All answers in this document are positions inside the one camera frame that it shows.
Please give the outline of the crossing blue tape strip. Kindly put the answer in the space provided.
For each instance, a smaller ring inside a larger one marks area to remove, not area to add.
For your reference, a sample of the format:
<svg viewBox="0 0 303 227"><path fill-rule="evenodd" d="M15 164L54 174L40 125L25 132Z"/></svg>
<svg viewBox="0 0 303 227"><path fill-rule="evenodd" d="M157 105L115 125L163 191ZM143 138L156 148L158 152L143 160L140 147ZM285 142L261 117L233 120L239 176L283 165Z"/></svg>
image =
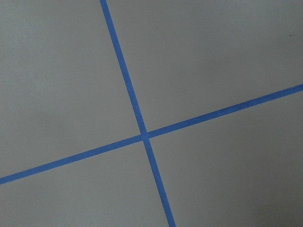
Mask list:
<svg viewBox="0 0 303 227"><path fill-rule="evenodd" d="M271 94L268 94L265 96L251 99L246 102L232 105L232 106L229 106L229 107L226 107L226 108L214 111L214 112L210 112L208 114L203 114L201 116L197 116L197 117L185 120L185 121L181 121L181 122L178 122L178 123L175 123L172 125L168 125L168 126L156 129L156 130L152 130L152 131L148 132L147 135L149 136L149 138L154 138L154 137L157 137L157 136L160 136L163 134L167 134L167 133L170 133L170 132L173 132L176 130L180 130L180 129L183 129L183 128L186 128L186 127L198 124L198 123L206 122L206 121L209 121L209 120L212 120L212 119L224 116L224 115L228 115L228 114L231 114L231 113L234 113L237 111L241 111L241 110L244 110L244 109L256 106L256 105L260 105L260 104L263 104L263 103L266 103L266 102L269 102L269 101L272 101L275 99L289 96L289 95L301 92L302 90L303 90L303 85L300 84L300 85L290 87L290 88L287 88L287 89L284 89L281 91L277 91L277 92L274 92L274 93L271 93ZM71 163L83 160L83 159L87 159L92 156L106 153L108 151L112 151L117 148L122 148L122 147L125 147L128 145L131 145L131 144L135 144L140 141L142 141L142 137L140 135L133 136L133 137L130 137L130 138L127 138L124 140L120 140L120 141L117 141L117 142L114 142L111 144L101 146L99 148L95 148L95 149L88 150L88 151L85 151L85 152L82 152L82 153L79 153L79 154L76 154L76 155L73 155L70 157L65 157L65 158L62 158L62 159L59 159L59 160L56 160L56 161L53 161L53 162L50 162L47 164L43 164L41 166L33 167L33 168L30 168L30 169L27 169L27 170L24 170L21 172L17 172L17 173L8 175L8 176L4 176L0 179L0 183L1 184L9 183L9 182L19 180L19 179L22 179L22 178L25 178L25 177L28 177L31 175L35 175L35 174L38 174L38 173L41 173L44 171L48 171L51 169L55 169L55 168L58 168L58 167L61 167L61 166L67 165L67 164L71 164Z"/></svg>

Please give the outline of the long blue tape strip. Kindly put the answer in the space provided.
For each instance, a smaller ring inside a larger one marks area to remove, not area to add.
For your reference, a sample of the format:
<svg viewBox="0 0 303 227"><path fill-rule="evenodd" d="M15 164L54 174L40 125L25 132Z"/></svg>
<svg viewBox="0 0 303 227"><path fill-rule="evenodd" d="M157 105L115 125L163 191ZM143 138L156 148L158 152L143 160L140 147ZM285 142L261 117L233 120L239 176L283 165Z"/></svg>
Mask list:
<svg viewBox="0 0 303 227"><path fill-rule="evenodd" d="M126 89L128 92L128 96L129 96L129 99L130 99L130 102L131 102L131 105L133 108L136 122L137 122L137 125L139 128L139 131L140 131L140 136L141 136L142 142L144 144L146 155L149 160L152 174L153 174L156 186L157 186L157 190L158 190L159 197L160 197L160 200L162 203L162 207L163 207L163 210L164 210L164 213L166 216L166 220L170 227L175 227L176 223L175 223L172 211L171 211L169 200L167 198L165 187L164 187L164 184L163 184L163 181L161 178L161 174L160 174L160 171L159 171L159 168L157 165L157 161L156 161L153 149L152 149L150 138L147 133L145 122L144 122L144 119L143 119L143 116L142 116L142 113L141 113L141 110L140 110L140 107L138 104L135 90L134 90L134 87L133 87L133 84L132 84L132 81L131 81L131 78L130 78L130 75L128 72L128 68L127 68L127 65L126 65L126 62L125 62L125 59L123 56L123 52L122 52L122 49L121 49L121 46L120 46L120 43L118 40L118 36L116 34L116 29L115 29L115 26L114 26L114 23L113 23L113 20L111 17L111 13L110 13L107 1L101 0L100 5L102 8L104 17L105 17L107 28L108 28L108 31L109 31L109 34L111 37L111 41L112 41L112 44L113 44L113 47L115 50L116 58L117 58L117 61L118 61L118 64L119 64L119 67L120 67L120 70L121 70L121 73L122 73L122 76L123 76L123 79L125 82L125 86L126 86Z"/></svg>

